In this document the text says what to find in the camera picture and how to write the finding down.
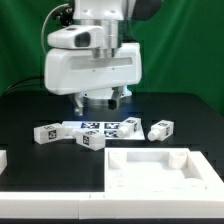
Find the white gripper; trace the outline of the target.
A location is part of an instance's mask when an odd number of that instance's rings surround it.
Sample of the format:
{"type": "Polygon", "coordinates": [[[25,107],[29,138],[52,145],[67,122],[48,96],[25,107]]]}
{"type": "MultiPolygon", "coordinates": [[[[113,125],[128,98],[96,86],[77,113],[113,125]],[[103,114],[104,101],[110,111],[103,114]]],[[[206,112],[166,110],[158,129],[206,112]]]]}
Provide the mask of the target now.
{"type": "MultiPolygon", "coordinates": [[[[94,57],[92,50],[52,49],[45,61],[45,86],[57,95],[113,88],[108,108],[119,107],[120,86],[140,82],[142,76],[140,46],[124,43],[114,57],[94,57]]],[[[74,112],[83,115],[79,94],[73,96],[74,112]]]]}

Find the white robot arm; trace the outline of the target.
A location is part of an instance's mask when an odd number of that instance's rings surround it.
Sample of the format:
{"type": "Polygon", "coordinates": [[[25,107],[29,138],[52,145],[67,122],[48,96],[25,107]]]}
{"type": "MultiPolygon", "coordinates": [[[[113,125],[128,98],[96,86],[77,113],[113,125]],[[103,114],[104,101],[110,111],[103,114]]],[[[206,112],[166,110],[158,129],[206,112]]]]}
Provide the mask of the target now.
{"type": "Polygon", "coordinates": [[[124,41],[126,21],[147,21],[163,0],[71,0],[71,24],[48,35],[45,86],[83,103],[119,107],[129,85],[142,77],[140,45],[124,41]]]}

